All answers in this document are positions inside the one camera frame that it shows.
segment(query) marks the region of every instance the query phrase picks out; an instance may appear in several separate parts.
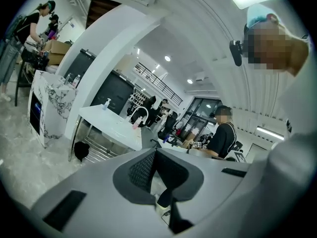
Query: marble-patterned counter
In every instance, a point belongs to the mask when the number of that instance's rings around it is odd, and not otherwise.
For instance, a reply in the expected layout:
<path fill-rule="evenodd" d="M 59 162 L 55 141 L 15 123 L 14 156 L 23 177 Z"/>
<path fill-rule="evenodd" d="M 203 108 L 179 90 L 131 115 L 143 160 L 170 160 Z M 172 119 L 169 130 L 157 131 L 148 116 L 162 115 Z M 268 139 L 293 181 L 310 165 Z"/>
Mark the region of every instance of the marble-patterned counter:
<path fill-rule="evenodd" d="M 65 132 L 77 90 L 63 84 L 64 78 L 37 70 L 28 104 L 28 124 L 40 143 L 48 147 Z"/>

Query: bottle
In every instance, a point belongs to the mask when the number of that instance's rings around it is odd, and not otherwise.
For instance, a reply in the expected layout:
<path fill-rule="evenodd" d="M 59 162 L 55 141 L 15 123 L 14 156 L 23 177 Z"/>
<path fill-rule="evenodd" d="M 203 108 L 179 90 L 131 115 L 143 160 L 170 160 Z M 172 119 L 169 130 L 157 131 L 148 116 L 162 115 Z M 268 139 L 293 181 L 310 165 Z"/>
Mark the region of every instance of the bottle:
<path fill-rule="evenodd" d="M 106 103 L 103 105 L 103 110 L 106 110 L 106 109 L 107 109 L 107 107 L 108 107 L 109 104 L 110 104 L 110 101 L 111 101 L 111 99 L 108 98 L 108 100 L 106 101 Z"/>
<path fill-rule="evenodd" d="M 80 75 L 78 75 L 77 77 L 75 77 L 73 83 L 71 84 L 72 87 L 76 88 L 78 83 L 79 83 L 79 80 L 80 80 Z"/>
<path fill-rule="evenodd" d="M 65 78 L 64 85 L 66 85 L 68 83 L 69 78 L 70 78 L 70 74 L 68 74 L 67 77 Z"/>
<path fill-rule="evenodd" d="M 133 128 L 133 129 L 136 129 L 137 127 L 139 127 L 139 124 L 141 123 L 141 121 L 142 121 L 142 117 L 139 117 L 139 118 L 135 121 L 135 123 L 132 125 L 132 128 Z"/>

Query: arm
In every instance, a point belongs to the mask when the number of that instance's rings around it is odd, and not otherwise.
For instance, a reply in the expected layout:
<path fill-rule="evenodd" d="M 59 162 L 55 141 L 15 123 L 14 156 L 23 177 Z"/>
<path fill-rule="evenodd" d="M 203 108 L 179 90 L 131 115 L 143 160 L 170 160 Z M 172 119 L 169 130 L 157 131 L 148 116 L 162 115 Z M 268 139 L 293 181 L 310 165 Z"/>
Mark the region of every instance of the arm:
<path fill-rule="evenodd" d="M 218 157 L 218 154 L 216 152 L 214 152 L 213 150 L 209 150 L 209 149 L 205 149 L 205 148 L 201 148 L 199 150 L 202 151 L 202 152 L 208 153 L 210 155 Z"/>
<path fill-rule="evenodd" d="M 215 135 L 213 136 L 213 138 L 210 140 L 209 144 L 207 145 L 207 149 L 201 149 L 201 151 L 218 157 L 219 153 L 221 153 L 224 147 L 225 141 L 226 141 L 226 132 L 222 126 L 219 126 L 217 128 Z"/>
<path fill-rule="evenodd" d="M 37 26 L 36 23 L 31 23 L 31 25 L 30 25 L 30 36 L 31 36 L 31 38 L 34 41 L 40 43 L 42 41 L 42 39 L 36 34 L 36 26 Z"/>

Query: backpack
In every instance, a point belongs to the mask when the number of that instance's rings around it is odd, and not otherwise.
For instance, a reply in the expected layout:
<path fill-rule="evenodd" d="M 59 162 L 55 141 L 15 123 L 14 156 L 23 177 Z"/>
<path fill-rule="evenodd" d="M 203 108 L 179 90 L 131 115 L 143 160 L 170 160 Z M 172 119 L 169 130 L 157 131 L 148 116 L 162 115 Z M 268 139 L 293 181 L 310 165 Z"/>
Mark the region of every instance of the backpack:
<path fill-rule="evenodd" d="M 32 15 L 35 12 L 40 12 L 39 10 L 34 10 L 33 12 L 31 12 L 29 15 Z M 14 20 L 11 22 L 11 24 L 9 25 L 9 27 L 7 28 L 4 37 L 8 40 L 10 40 L 14 35 L 16 35 L 18 32 L 20 32 L 22 29 L 26 28 L 27 26 L 31 25 L 31 24 L 27 24 L 26 26 L 21 27 L 19 30 L 16 30 L 16 28 L 21 24 L 23 25 L 23 23 L 26 20 L 27 15 L 25 14 L 21 14 L 19 16 L 17 16 L 16 18 L 14 18 Z"/>
<path fill-rule="evenodd" d="M 11 22 L 11 24 L 8 26 L 4 37 L 8 40 L 10 40 L 15 35 L 15 29 L 17 26 L 26 19 L 26 15 L 19 15 Z"/>

